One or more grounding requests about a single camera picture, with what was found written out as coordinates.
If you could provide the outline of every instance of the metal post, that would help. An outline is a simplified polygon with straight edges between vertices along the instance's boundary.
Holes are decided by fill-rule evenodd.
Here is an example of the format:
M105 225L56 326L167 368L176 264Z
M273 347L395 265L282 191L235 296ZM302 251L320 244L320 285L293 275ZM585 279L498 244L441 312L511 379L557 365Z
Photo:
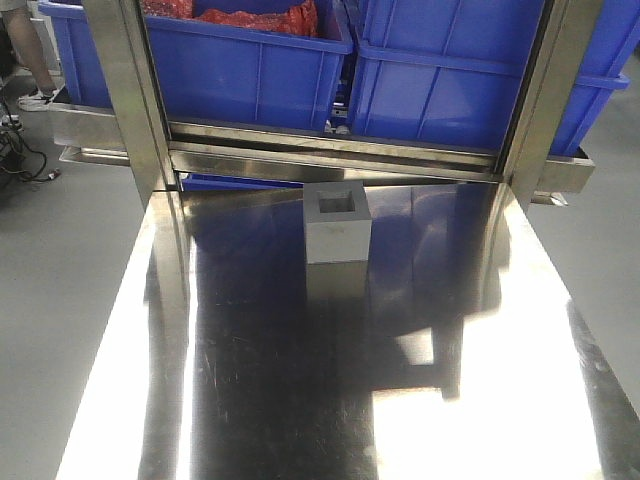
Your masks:
M138 0L83 0L142 203L173 189L169 129Z
M542 175L603 0L547 0L496 173L526 210Z

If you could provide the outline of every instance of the metal cart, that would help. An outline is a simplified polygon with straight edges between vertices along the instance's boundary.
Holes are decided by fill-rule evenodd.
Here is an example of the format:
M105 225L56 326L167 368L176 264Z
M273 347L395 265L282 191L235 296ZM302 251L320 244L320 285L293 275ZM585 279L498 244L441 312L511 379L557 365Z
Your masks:
M58 480L634 478L638 418L523 212L593 170L547 152L602 0L547 0L500 152L170 122L137 0L83 3L114 110L57 102L56 140L130 165L146 214ZM299 190L180 172L362 179L369 262L305 268Z

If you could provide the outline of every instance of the gray hollow block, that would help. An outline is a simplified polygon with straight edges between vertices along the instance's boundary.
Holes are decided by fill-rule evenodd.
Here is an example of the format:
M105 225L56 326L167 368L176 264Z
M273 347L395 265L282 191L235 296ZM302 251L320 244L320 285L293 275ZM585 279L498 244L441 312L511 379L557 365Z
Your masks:
M305 184L303 209L308 264L369 259L371 213L362 182Z

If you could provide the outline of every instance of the concrete floor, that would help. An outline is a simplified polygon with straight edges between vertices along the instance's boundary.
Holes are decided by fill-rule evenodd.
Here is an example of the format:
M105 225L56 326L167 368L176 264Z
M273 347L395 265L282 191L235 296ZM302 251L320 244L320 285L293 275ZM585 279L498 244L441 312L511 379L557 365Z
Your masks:
M640 406L640 61L583 146L598 169L571 207L530 219ZM27 92L28 79L6 89ZM63 175L0 191L0 479L53 479L142 210L126 168L60 164L46 114L25 137Z

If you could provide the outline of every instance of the blue plastic crate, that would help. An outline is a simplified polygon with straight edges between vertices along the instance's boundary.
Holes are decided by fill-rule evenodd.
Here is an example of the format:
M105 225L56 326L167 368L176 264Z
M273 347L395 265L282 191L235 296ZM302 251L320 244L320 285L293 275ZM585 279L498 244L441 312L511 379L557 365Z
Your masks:
M526 61L542 0L360 0L372 46ZM640 0L605 0L580 73L614 77L640 41Z
M640 0L605 0L580 73L615 77L640 41Z
M524 64L544 0L368 0L370 45Z
M196 190L272 190L276 188L302 188L302 183L197 173L191 173L182 180L182 189L185 192Z
M210 7L281 12L298 3L200 0L196 14ZM323 131L353 44L339 0L316 4L323 38L147 16L169 115ZM73 102L110 107L83 8L41 0L40 11L51 17Z
M500 148L524 67L377 48L362 39L358 49L353 134ZM552 153L573 155L611 93L628 84L623 76L580 76Z

